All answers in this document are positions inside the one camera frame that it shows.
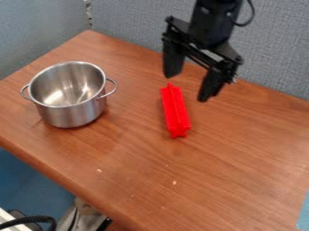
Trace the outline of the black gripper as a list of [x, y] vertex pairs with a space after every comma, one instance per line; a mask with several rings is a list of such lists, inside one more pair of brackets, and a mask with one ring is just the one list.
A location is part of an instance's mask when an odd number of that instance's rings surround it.
[[161, 34], [164, 76], [169, 79], [181, 72], [185, 58], [207, 69], [196, 97], [204, 102], [233, 80], [243, 58], [228, 41], [209, 47], [199, 44], [188, 35], [189, 24], [179, 18], [168, 16], [165, 23], [167, 29]]

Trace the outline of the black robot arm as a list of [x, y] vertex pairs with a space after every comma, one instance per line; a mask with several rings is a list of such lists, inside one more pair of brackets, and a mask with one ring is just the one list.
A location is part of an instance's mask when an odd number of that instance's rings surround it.
[[231, 83], [243, 58], [228, 44], [242, 0], [196, 0], [191, 20], [165, 18], [161, 35], [163, 73], [172, 78], [181, 72], [189, 58], [207, 69], [196, 100], [215, 97], [225, 83]]

